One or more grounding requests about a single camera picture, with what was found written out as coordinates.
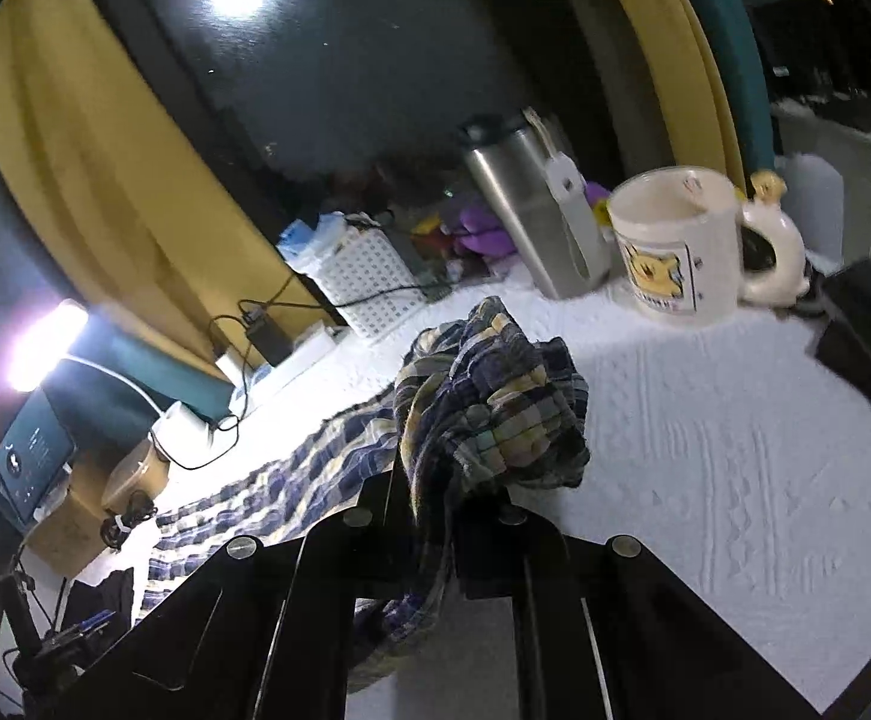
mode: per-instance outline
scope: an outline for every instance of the crumpled cloth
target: crumpled cloth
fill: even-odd
[[[485,298],[468,319],[419,335],[392,386],[327,420],[289,459],[160,514],[143,612],[229,539],[301,536],[398,460],[418,573],[402,598],[357,602],[349,690],[371,685],[436,623],[451,575],[451,518],[467,495],[579,485],[589,461],[587,405],[588,387],[561,338],[528,341],[501,300]]]

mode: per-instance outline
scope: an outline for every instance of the yellow curtain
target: yellow curtain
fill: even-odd
[[[680,165],[698,165],[746,186],[722,77],[689,0],[619,0],[639,37]]]
[[[0,170],[93,306],[209,373],[209,319],[236,313],[240,298],[270,298],[290,276],[91,0],[0,4]],[[297,280],[280,299],[314,303]],[[326,319],[272,316],[292,338]],[[219,326],[244,348],[235,322]]]

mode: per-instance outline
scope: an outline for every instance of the mug handle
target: mug handle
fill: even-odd
[[[771,170],[751,176],[755,199],[741,206],[741,222],[759,233],[775,250],[775,268],[743,274],[740,298],[764,306],[792,306],[809,289],[805,277],[805,244],[795,223],[779,207],[787,187]]]

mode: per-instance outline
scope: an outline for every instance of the yellow cartoon character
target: yellow cartoon character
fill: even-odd
[[[659,298],[682,298],[682,272],[675,254],[651,254],[626,245],[625,259],[635,286]]]

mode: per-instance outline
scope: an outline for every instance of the white ceramic mug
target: white ceramic mug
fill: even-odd
[[[805,245],[778,205],[785,183],[752,176],[760,199],[741,201],[732,182],[705,167],[666,167],[630,178],[609,199],[632,289],[645,312],[679,324],[724,319],[739,300],[791,306],[809,288]],[[741,264],[740,225],[775,250],[771,271]]]

